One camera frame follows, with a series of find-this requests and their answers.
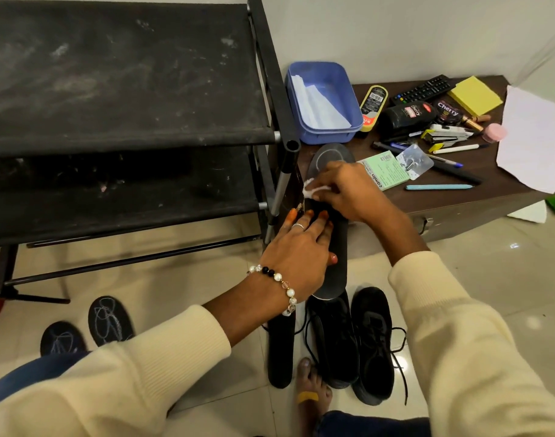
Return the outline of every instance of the blue plastic container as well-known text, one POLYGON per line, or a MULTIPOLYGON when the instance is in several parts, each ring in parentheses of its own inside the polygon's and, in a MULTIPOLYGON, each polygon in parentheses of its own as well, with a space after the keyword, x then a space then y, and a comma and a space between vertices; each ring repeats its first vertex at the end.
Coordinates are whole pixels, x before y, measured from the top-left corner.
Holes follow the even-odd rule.
POLYGON ((362 127, 360 106, 345 68, 338 63, 323 61, 299 61, 288 68, 286 88, 294 120, 300 133, 300 139, 306 144, 347 143, 362 127), (315 85, 322 95, 350 122, 348 129, 314 129, 308 126, 300 114, 296 93, 291 77, 299 75, 304 85, 315 85))

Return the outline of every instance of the bracelet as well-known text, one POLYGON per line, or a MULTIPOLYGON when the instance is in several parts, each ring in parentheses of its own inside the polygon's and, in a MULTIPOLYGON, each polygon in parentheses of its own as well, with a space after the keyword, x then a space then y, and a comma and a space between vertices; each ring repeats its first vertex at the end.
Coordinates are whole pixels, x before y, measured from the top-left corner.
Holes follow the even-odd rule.
POLYGON ((275 270, 271 270, 269 267, 262 267, 258 264, 249 267, 247 275, 249 276, 251 273, 254 273, 256 271, 258 273, 267 274, 269 277, 273 277, 274 280, 281 283, 281 287, 286 290, 286 296, 290 298, 290 304, 288 305, 288 308, 286 308, 286 310, 281 314, 283 314, 284 316, 289 316, 294 311, 296 311, 296 303, 298 303, 297 299, 294 297, 296 295, 296 292, 293 288, 290 288, 290 285, 287 281, 281 278, 281 274, 276 273, 275 270))

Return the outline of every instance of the white wall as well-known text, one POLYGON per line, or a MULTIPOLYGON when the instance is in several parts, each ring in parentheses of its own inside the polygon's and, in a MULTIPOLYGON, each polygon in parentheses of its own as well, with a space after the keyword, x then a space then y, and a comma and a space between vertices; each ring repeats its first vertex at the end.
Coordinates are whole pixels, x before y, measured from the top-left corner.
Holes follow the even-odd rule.
MULTIPOLYGON (((245 0, 110 0, 245 2, 245 0)), ((549 55, 555 0, 264 0, 282 70, 342 64, 354 83, 504 74, 511 83, 549 55)), ((555 53, 520 83, 555 101, 555 53)))

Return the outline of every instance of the blue jeans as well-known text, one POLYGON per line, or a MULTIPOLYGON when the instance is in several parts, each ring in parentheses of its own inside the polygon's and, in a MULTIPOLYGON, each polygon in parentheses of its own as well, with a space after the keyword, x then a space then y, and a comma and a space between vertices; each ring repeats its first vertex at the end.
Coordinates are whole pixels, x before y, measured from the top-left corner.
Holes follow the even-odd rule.
MULTIPOLYGON (((50 354, 14 369, 0 379, 0 402, 37 382, 54 379, 89 352, 50 354)), ((394 420, 357 417, 341 411, 324 414, 316 426, 317 437, 431 437, 429 419, 394 420)))

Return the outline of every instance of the drawer handle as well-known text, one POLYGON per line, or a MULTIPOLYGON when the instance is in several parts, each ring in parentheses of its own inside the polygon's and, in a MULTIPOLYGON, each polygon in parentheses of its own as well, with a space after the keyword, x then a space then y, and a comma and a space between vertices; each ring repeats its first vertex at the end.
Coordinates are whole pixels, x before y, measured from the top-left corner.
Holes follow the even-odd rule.
POLYGON ((423 228, 421 228, 421 231, 419 232, 419 236, 425 235, 431 229, 433 222, 434 222, 433 218, 423 218, 423 228))

